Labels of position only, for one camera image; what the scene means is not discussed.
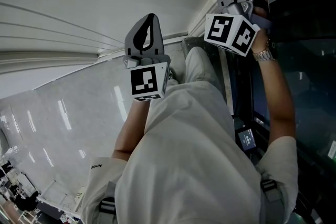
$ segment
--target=small display screen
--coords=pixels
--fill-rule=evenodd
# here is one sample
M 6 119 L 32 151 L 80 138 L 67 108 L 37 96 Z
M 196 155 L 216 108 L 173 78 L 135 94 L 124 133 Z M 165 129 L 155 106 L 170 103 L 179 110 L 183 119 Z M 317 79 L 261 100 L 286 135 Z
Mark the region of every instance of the small display screen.
M 243 150 L 250 150 L 251 148 L 256 147 L 256 142 L 254 141 L 253 133 L 251 129 L 243 131 L 238 134 L 239 139 L 242 143 Z

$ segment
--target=tile floor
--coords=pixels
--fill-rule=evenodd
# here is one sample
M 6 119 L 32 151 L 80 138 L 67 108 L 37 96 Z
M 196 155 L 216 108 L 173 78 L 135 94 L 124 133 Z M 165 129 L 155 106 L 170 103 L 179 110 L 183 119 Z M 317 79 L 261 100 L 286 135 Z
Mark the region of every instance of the tile floor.
M 180 44 L 166 46 L 180 79 L 185 72 Z M 80 70 L 34 91 L 0 100 L 5 133 L 17 153 L 10 158 L 41 191 L 67 209 L 87 183 L 90 162 L 110 156 L 132 99 L 122 57 Z

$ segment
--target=wristwatch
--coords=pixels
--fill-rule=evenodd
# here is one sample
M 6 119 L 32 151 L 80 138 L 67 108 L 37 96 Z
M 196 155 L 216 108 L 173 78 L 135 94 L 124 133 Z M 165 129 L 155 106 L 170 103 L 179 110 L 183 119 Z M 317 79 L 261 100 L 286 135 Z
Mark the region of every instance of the wristwatch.
M 275 44 L 272 42 L 272 48 L 275 49 Z M 276 58 L 273 56 L 272 52 L 269 49 L 269 40 L 267 41 L 267 47 L 262 52 L 259 52 L 257 54 L 253 54 L 253 57 L 256 61 L 269 61 L 269 60 L 275 60 Z

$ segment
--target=silver watch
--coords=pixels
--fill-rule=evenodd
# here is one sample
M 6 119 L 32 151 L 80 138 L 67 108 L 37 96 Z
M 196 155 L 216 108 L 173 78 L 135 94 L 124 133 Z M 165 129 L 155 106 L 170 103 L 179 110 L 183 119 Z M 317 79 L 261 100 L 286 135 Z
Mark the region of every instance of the silver watch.
M 269 45 L 267 41 L 267 47 L 265 50 L 262 52 L 259 52 L 258 54 L 253 54 L 253 57 L 256 61 L 261 62 L 261 61 L 269 61 L 269 60 L 275 60 L 273 57 L 271 51 L 269 50 Z

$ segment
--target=white t-shirt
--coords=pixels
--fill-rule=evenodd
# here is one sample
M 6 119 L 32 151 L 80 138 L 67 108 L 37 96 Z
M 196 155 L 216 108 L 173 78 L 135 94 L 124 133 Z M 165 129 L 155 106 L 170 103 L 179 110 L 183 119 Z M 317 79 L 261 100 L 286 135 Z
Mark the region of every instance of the white t-shirt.
M 260 174 L 236 145 L 221 93 L 205 81 L 173 86 L 152 101 L 145 135 L 128 162 L 93 160 L 82 220 L 92 223 L 108 181 L 119 224 L 259 223 Z M 296 141 L 275 140 L 258 168 L 298 193 Z

